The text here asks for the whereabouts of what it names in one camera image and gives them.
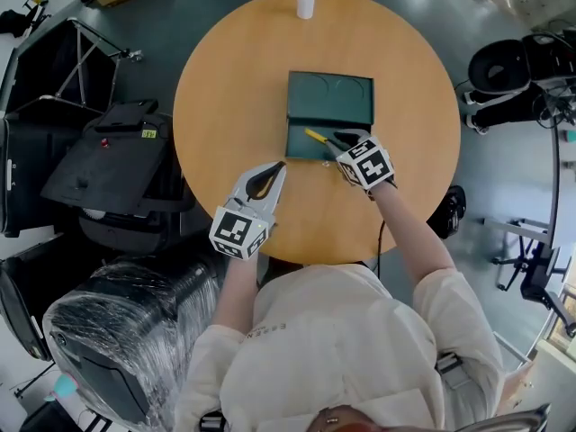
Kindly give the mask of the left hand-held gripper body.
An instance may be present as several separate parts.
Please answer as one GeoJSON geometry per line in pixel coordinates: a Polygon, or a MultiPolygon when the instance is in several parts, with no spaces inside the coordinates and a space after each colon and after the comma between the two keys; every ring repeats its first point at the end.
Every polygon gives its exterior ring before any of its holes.
{"type": "Polygon", "coordinates": [[[269,239],[275,225],[278,189],[270,188],[263,198],[248,195],[236,184],[223,206],[218,206],[209,239],[215,250],[229,257],[249,260],[269,239]]]}

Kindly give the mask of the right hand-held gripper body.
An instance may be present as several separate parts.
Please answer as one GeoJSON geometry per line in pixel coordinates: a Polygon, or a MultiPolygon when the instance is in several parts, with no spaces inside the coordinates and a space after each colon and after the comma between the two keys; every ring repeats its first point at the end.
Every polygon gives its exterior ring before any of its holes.
{"type": "Polygon", "coordinates": [[[336,158],[345,179],[351,184],[370,192],[379,183],[394,182],[395,171],[388,151],[368,131],[365,140],[336,158]]]}

